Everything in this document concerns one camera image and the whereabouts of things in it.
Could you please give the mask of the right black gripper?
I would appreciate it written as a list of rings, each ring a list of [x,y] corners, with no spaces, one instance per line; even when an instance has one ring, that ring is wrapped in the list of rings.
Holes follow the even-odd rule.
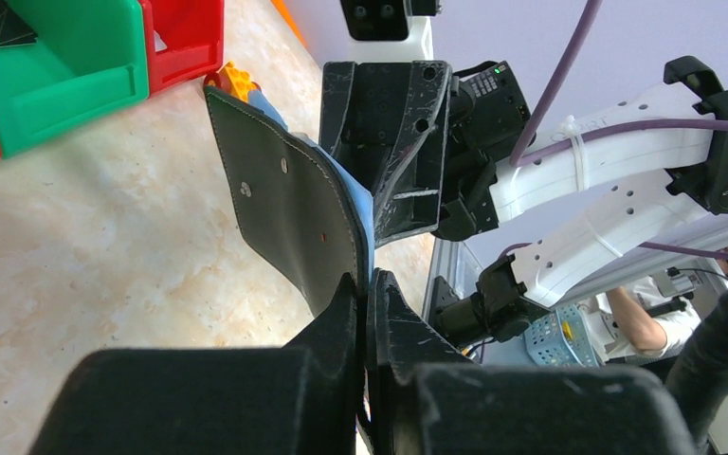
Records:
[[[506,61],[454,72],[451,97],[450,80],[442,61],[322,68],[319,144],[373,188],[377,246],[436,228],[461,242],[499,226],[489,188],[530,108]]]

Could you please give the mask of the black leather card holder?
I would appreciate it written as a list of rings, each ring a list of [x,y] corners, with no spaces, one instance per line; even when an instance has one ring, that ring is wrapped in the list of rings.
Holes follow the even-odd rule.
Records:
[[[359,290],[373,271],[373,199],[317,144],[263,110],[204,90],[244,241],[303,295],[313,316],[341,277]]]

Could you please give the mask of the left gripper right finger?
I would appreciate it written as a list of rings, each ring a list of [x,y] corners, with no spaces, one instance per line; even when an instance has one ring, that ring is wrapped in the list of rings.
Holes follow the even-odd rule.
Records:
[[[674,399],[634,367],[484,366],[376,270],[367,303],[372,454],[692,454]]]

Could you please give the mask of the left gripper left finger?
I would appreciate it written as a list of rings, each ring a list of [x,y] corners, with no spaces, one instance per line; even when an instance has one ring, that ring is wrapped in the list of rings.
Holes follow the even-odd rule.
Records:
[[[69,374],[33,454],[352,454],[358,295],[280,348],[107,349]]]

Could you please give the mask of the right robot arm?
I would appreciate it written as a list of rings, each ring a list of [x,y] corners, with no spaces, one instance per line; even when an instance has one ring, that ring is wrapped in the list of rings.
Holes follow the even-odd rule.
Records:
[[[610,191],[548,236],[489,265],[473,295],[431,327],[463,347],[519,336],[593,272],[633,248],[728,214],[728,89],[692,56],[638,97],[511,155],[531,110],[506,62],[331,62],[319,143],[372,195],[384,245],[429,232],[460,242],[603,184]]]

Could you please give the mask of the person's forearm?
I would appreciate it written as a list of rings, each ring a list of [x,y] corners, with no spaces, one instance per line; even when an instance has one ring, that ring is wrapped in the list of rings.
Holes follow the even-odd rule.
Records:
[[[607,291],[606,296],[614,321],[635,350],[651,352],[666,347],[667,334],[662,325],[628,291],[617,287]]]

